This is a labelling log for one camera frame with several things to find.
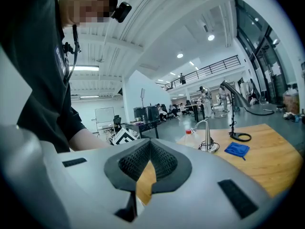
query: gray plastic surface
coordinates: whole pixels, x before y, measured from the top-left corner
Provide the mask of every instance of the gray plastic surface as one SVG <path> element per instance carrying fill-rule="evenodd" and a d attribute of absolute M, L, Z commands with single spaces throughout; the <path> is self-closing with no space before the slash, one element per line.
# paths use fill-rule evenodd
<path fill-rule="evenodd" d="M 130 193 L 112 186 L 103 164 L 144 140 L 58 155 L 51 143 L 39 142 L 29 131 L 0 128 L 1 171 L 29 212 L 50 228 L 241 228 L 257 223 L 261 209 L 241 220 L 217 184 L 224 179 L 232 179 L 259 208 L 270 204 L 259 184 L 220 157 L 154 139 L 187 156 L 192 173 L 175 192 L 153 194 L 132 223 L 122 220 L 114 212 L 124 208 Z M 79 157 L 87 162 L 62 164 Z"/>

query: blue cloth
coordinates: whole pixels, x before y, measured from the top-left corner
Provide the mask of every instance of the blue cloth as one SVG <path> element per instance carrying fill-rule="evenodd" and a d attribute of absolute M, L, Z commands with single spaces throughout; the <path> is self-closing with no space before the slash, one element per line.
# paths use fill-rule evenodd
<path fill-rule="evenodd" d="M 250 147 L 246 145 L 232 142 L 224 151 L 231 155 L 241 157 L 245 160 L 244 156 L 246 153 L 248 153 L 249 149 Z"/>

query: round ceiling light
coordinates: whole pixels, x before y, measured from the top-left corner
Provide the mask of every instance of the round ceiling light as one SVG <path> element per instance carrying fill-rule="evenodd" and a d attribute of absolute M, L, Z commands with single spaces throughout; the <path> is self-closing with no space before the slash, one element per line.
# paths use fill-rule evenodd
<path fill-rule="evenodd" d="M 208 40 L 209 40 L 209 41 L 212 41 L 214 38 L 215 38 L 214 35 L 210 35 L 210 36 L 208 37 Z"/>

